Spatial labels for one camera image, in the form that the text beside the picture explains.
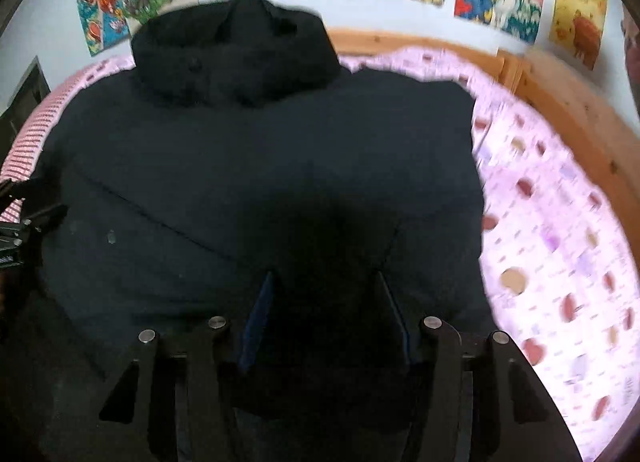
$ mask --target pink bed sheet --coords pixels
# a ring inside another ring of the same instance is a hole
[[[542,115],[454,53],[404,48],[340,60],[352,72],[368,66],[421,81],[456,80],[476,98],[471,132],[484,184],[485,292],[496,322],[542,379],[583,459],[594,460],[640,395],[638,275],[604,193]],[[111,58],[55,89],[22,128],[0,179],[28,178],[69,100],[133,67],[130,56]],[[17,221],[19,210],[14,203],[1,219]]]

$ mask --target jacket hood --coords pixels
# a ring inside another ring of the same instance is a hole
[[[340,64],[319,17],[267,0],[231,0],[167,13],[131,47],[136,73],[179,104],[260,106],[323,88]]]

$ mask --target red spot print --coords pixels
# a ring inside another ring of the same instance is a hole
[[[530,199],[532,197],[533,184],[531,183],[530,180],[527,180],[526,178],[521,178],[520,180],[518,180],[516,186],[518,188],[518,191],[520,191],[520,194],[524,196],[526,199]]]
[[[479,130],[486,129],[488,125],[489,121],[486,121],[485,119],[475,119],[474,121],[474,127]]]
[[[600,209],[602,206],[602,201],[595,193],[589,195],[589,201],[591,202],[591,209]]]
[[[607,411],[609,400],[610,400],[609,395],[607,395],[606,397],[602,397],[596,403],[595,408],[593,408],[593,415],[591,415],[591,418],[593,420],[600,420],[602,418],[602,415],[604,415],[604,413]]]
[[[526,339],[522,344],[522,350],[531,366],[536,366],[545,358],[546,349],[539,345],[533,337]]]
[[[602,278],[602,282],[604,283],[604,286],[607,288],[607,290],[609,291],[609,293],[613,294],[616,291],[616,280],[613,277],[613,274],[610,272],[607,272],[603,278]]]
[[[564,299],[562,299],[562,304],[560,305],[562,321],[565,323],[571,323],[571,321],[575,319],[576,307],[577,305],[575,304],[574,295],[567,294]]]
[[[498,217],[494,215],[484,215],[482,217],[482,230],[483,231],[491,231],[495,229],[495,226],[498,225]]]
[[[636,317],[636,315],[634,314],[634,310],[631,307],[626,309],[626,311],[625,311],[625,323],[624,323],[625,330],[631,330],[631,328],[634,325],[634,318],[635,317]]]

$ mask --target white wall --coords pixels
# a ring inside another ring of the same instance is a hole
[[[447,39],[488,52],[504,48],[511,52],[523,53],[527,48],[526,44],[503,32],[454,18],[455,0],[446,0],[442,7],[417,0],[276,2],[315,10],[330,27],[407,32]],[[640,135],[640,121],[624,65],[623,37],[620,29],[621,1],[608,2],[600,56],[593,72],[586,70],[565,50],[548,40],[553,8],[554,0],[544,1],[536,45],[574,64],[578,71],[602,90],[604,97]],[[122,42],[93,59],[102,60],[125,52],[130,52],[128,42]],[[84,43],[76,0],[23,0],[0,37],[0,111],[6,109],[22,74],[36,56],[52,89],[92,61]]]

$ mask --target black jacket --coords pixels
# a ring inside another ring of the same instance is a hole
[[[319,18],[265,0],[168,13],[132,49],[137,67],[79,93],[36,168],[69,207],[44,239],[44,286],[97,349],[243,323],[268,270],[302,362],[358,349],[376,270],[412,348],[424,315],[495,328],[460,86],[351,74]]]

